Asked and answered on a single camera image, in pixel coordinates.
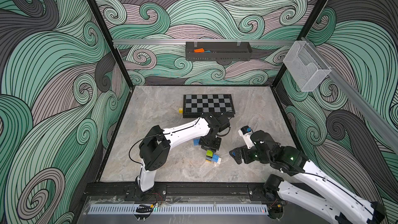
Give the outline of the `orange block in tray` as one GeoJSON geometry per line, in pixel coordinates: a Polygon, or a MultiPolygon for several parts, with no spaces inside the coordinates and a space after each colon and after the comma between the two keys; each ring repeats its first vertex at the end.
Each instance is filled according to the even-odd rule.
{"type": "Polygon", "coordinates": [[[205,50],[203,48],[194,50],[194,53],[204,53],[204,52],[205,52],[205,50]]]}

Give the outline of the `aluminium rail right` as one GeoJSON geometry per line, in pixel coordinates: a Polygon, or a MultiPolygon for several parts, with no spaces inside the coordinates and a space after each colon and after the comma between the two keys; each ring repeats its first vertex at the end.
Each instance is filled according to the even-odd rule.
{"type": "Polygon", "coordinates": [[[347,65],[347,62],[337,62],[335,58],[325,56],[308,38],[302,37],[314,53],[314,59],[317,62],[323,62],[329,67],[331,72],[329,77],[336,83],[342,92],[348,97],[350,102],[357,108],[365,119],[374,127],[375,131],[381,136],[386,144],[395,152],[398,152],[398,132],[382,118],[382,116],[367,102],[367,100],[357,91],[348,77],[343,75],[346,69],[340,65],[347,65]]]}

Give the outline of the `black chessboard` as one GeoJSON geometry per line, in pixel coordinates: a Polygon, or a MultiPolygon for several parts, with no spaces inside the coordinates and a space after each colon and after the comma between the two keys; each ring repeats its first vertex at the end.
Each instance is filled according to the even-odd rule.
{"type": "Polygon", "coordinates": [[[198,118],[203,113],[219,117],[222,114],[231,118],[235,108],[231,94],[185,94],[183,96],[183,118],[198,118]]]}

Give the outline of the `blue long lego brick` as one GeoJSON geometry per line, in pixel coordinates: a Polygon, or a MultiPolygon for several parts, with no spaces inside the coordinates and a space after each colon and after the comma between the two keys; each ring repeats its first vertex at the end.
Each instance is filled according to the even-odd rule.
{"type": "Polygon", "coordinates": [[[219,161],[219,156],[216,154],[213,154],[212,157],[207,156],[206,159],[211,162],[211,163],[218,163],[219,161]]]}

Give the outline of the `black wall tray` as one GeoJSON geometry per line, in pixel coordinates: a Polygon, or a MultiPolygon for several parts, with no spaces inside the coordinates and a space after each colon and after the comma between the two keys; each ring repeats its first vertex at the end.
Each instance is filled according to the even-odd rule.
{"type": "Polygon", "coordinates": [[[188,61],[249,61],[253,54],[252,47],[248,42],[240,45],[235,43],[198,43],[187,42],[185,45],[185,56],[188,61]],[[195,49],[203,48],[204,53],[194,53],[195,49]]]}

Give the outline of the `aluminium rail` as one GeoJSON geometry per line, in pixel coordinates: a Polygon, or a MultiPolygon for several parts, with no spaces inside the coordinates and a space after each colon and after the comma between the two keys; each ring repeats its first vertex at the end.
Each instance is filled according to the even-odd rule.
{"type": "Polygon", "coordinates": [[[367,100],[357,91],[348,77],[343,75],[346,69],[340,65],[347,65],[347,62],[337,62],[335,58],[325,56],[308,38],[302,37],[314,53],[314,59],[317,62],[323,62],[329,67],[331,72],[329,77],[336,83],[342,92],[348,97],[350,102],[357,108],[365,119],[374,127],[375,131],[381,136],[386,144],[395,152],[398,152],[398,132],[382,118],[382,116],[367,102],[367,100]]]}
{"type": "Polygon", "coordinates": [[[294,40],[280,39],[113,39],[114,45],[185,45],[187,42],[198,43],[235,43],[240,45],[242,42],[248,42],[254,46],[291,46],[294,40]]]}

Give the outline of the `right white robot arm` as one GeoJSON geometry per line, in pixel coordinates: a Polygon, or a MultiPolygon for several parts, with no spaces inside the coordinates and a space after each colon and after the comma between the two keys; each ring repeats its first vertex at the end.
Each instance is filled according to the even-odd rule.
{"type": "Polygon", "coordinates": [[[254,132],[248,126],[240,128],[238,133],[245,145],[230,151],[237,164],[257,161],[270,165],[315,191],[312,194],[271,174],[262,190],[269,201],[294,203],[331,224],[380,224],[385,219],[386,209],[381,203],[370,202],[349,191],[297,148],[281,146],[269,133],[254,132]]]}

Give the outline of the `green lego brick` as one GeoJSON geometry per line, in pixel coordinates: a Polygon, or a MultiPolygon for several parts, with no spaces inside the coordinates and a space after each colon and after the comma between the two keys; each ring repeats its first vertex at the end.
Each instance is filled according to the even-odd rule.
{"type": "Polygon", "coordinates": [[[206,151],[206,156],[207,156],[207,157],[211,157],[211,158],[212,158],[212,157],[213,157],[213,154],[214,154],[214,153],[213,153],[213,151],[211,151],[211,150],[207,150],[207,151],[206,151]]]}

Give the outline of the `clear plastic wall holder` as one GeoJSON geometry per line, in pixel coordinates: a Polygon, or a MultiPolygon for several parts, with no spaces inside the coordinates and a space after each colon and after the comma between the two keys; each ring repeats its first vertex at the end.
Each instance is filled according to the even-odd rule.
{"type": "Polygon", "coordinates": [[[308,41],[295,41],[283,63],[302,92],[313,92],[331,72],[321,53],[308,41]]]}

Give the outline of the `black corner frame post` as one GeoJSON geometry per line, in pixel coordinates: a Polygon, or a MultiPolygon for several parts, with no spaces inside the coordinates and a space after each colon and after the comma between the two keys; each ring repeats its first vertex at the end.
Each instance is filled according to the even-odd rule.
{"type": "Polygon", "coordinates": [[[101,15],[100,9],[99,9],[96,1],[95,0],[86,0],[86,1],[94,15],[95,20],[99,24],[99,29],[101,30],[102,34],[104,35],[105,41],[106,41],[108,47],[110,48],[110,51],[118,65],[118,67],[121,70],[122,76],[125,79],[128,88],[130,89],[130,91],[133,91],[134,85],[132,84],[132,81],[129,77],[127,69],[124,66],[124,63],[121,58],[119,50],[114,47],[112,36],[110,34],[108,27],[106,26],[105,20],[101,15]]]}
{"type": "MultiPolygon", "coordinates": [[[[308,33],[310,32],[313,24],[316,22],[317,18],[319,17],[320,13],[322,12],[324,6],[326,5],[328,0],[317,0],[314,9],[312,10],[309,18],[307,19],[304,27],[301,29],[298,37],[296,40],[301,40],[303,37],[306,37],[308,35],[308,33]]],[[[271,89],[273,92],[276,92],[277,86],[280,83],[283,75],[285,74],[287,68],[286,66],[283,64],[282,68],[280,69],[280,71],[278,72],[276,78],[274,79],[272,85],[271,85],[271,89]]]]}

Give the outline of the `black corner frame post left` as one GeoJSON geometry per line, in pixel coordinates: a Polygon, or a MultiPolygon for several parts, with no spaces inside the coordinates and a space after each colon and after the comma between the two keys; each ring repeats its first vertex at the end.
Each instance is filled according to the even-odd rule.
{"type": "Polygon", "coordinates": [[[106,26],[105,20],[101,15],[100,9],[99,9],[96,1],[95,0],[86,0],[86,1],[94,15],[95,20],[99,24],[99,29],[101,30],[102,34],[104,35],[105,41],[106,41],[108,47],[110,48],[110,51],[118,65],[118,67],[121,70],[122,76],[125,79],[128,88],[130,89],[130,91],[133,91],[134,85],[132,84],[132,81],[129,77],[127,69],[124,66],[124,63],[121,58],[119,50],[114,47],[112,36],[110,34],[108,27],[106,26]]]}

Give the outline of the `aluminium rail back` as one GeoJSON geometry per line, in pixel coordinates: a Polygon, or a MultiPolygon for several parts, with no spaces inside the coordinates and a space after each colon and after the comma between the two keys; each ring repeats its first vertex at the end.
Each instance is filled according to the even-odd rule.
{"type": "Polygon", "coordinates": [[[254,46],[291,46],[294,40],[280,39],[113,39],[114,45],[185,45],[187,42],[198,43],[235,43],[240,45],[242,42],[248,42],[254,46]]]}

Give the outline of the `black corner frame post right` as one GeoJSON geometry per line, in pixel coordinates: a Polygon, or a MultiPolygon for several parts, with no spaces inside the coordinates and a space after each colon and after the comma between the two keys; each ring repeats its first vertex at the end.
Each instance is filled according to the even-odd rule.
{"type": "MultiPolygon", "coordinates": [[[[301,40],[303,37],[306,37],[308,35],[308,33],[310,32],[313,24],[316,22],[317,18],[319,17],[320,13],[322,12],[324,6],[326,5],[328,0],[317,0],[314,9],[312,10],[309,18],[307,19],[304,27],[301,29],[298,37],[296,40],[301,40]]],[[[271,85],[271,89],[273,92],[276,92],[277,86],[280,83],[283,75],[285,74],[287,68],[286,66],[283,64],[282,68],[280,69],[280,71],[278,72],[276,78],[274,79],[272,85],[271,85]]]]}

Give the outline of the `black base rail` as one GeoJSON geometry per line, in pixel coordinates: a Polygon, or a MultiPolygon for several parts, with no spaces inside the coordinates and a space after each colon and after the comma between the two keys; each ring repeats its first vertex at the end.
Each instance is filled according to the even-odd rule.
{"type": "Polygon", "coordinates": [[[238,197],[265,203],[279,200],[276,190],[266,190],[263,183],[156,182],[146,193],[142,193],[134,182],[89,183],[84,196],[116,197],[142,202],[166,202],[175,197],[238,197]]]}

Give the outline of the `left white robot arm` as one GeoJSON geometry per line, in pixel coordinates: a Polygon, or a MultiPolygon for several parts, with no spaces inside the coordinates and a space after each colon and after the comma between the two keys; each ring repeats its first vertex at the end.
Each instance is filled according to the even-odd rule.
{"type": "Polygon", "coordinates": [[[156,171],[166,163],[172,149],[198,138],[202,149],[216,152],[220,149],[221,132],[226,129],[230,129],[229,117],[211,113],[203,113],[196,120],[177,127],[152,127],[139,145],[142,166],[137,179],[139,189],[147,192],[154,187],[156,171]]]}

